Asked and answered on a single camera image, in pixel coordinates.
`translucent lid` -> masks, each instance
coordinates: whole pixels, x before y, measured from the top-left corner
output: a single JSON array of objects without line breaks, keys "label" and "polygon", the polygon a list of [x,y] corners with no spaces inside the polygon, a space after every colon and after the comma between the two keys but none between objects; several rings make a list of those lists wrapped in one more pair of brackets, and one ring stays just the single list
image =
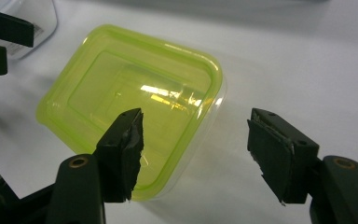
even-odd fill
[{"label": "translucent lid", "polygon": [[36,116],[76,153],[92,153],[123,111],[144,112],[145,148],[132,198],[154,197],[211,107],[222,72],[210,55],[112,25],[96,28]]}]

